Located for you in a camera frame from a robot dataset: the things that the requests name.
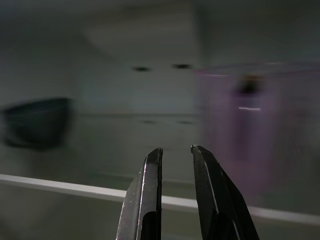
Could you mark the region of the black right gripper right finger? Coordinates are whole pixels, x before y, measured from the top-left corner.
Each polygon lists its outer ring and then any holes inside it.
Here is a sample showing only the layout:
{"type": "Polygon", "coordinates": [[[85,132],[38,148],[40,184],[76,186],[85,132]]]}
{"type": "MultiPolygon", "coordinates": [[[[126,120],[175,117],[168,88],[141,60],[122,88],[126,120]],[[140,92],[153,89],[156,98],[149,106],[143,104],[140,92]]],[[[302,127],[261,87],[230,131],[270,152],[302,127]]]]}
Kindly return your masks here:
{"type": "Polygon", "coordinates": [[[196,201],[204,240],[258,240],[246,202],[215,156],[192,145],[196,201]]]}

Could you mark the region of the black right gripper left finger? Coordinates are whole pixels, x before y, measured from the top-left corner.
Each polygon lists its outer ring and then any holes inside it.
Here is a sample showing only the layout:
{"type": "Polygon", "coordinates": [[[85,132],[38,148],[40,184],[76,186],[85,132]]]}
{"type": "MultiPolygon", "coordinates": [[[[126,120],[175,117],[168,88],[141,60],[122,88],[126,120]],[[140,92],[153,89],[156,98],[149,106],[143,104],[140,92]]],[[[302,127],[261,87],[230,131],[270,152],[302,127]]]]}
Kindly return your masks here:
{"type": "Polygon", "coordinates": [[[117,227],[117,240],[161,239],[162,157],[162,148],[151,151],[127,189],[117,227]]]}

